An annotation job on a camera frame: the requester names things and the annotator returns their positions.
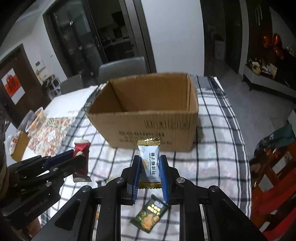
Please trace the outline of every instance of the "gray tile floor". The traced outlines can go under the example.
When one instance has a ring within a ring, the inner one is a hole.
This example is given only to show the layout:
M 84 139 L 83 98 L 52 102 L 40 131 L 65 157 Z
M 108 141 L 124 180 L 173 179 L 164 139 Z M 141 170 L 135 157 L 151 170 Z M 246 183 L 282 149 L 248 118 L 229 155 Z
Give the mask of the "gray tile floor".
M 205 71 L 207 76 L 216 76 L 228 95 L 230 104 L 237 117 L 248 158 L 252 158 L 257 143 L 270 135 L 275 122 L 282 123 L 292 109 L 292 101 L 252 89 L 223 61 L 211 59 Z

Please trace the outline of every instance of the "snack package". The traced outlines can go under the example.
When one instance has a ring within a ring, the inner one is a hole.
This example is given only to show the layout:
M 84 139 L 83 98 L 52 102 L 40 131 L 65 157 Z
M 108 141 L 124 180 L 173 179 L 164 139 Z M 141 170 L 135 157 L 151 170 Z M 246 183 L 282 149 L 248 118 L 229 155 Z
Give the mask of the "snack package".
M 158 199 L 156 196 L 151 195 L 151 199 L 138 213 L 136 217 L 131 220 L 131 223 L 139 229 L 150 233 L 154 225 L 161 219 L 169 206 Z
M 86 165 L 85 168 L 79 170 L 78 172 L 73 173 L 73 182 L 91 182 L 90 176 L 88 176 L 89 173 L 89 147 L 91 143 L 89 140 L 75 140 L 74 141 L 75 148 L 73 157 L 78 155 L 85 156 L 86 159 Z
M 143 162 L 140 182 L 160 182 L 158 167 L 159 145 L 159 138 L 138 140 L 140 157 Z

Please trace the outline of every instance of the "floral placemat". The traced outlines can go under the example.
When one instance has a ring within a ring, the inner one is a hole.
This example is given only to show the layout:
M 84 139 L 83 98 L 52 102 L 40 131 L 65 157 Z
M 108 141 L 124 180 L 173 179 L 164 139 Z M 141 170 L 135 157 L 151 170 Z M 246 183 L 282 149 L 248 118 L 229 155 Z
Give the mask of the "floral placemat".
M 75 117 L 46 118 L 30 139 L 28 147 L 37 155 L 54 156 Z

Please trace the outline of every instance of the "foil balloon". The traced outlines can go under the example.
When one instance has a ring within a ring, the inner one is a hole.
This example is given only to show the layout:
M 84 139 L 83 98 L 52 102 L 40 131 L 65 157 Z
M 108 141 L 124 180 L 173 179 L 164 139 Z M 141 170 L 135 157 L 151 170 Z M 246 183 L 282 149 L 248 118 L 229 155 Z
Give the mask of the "foil balloon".
M 270 37 L 268 35 L 265 35 L 263 37 L 263 46 L 265 48 L 273 47 L 274 52 L 280 59 L 284 59 L 284 53 L 282 51 L 282 41 L 279 34 L 274 34 L 273 41 L 271 41 Z

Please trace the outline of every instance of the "poster on door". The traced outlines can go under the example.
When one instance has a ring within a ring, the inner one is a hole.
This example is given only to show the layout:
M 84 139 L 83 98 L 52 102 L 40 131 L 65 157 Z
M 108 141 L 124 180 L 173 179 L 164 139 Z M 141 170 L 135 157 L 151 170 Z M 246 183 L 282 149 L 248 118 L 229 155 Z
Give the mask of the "poster on door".
M 13 103 L 16 104 L 25 94 L 25 91 L 15 75 L 13 68 L 4 75 L 2 82 Z

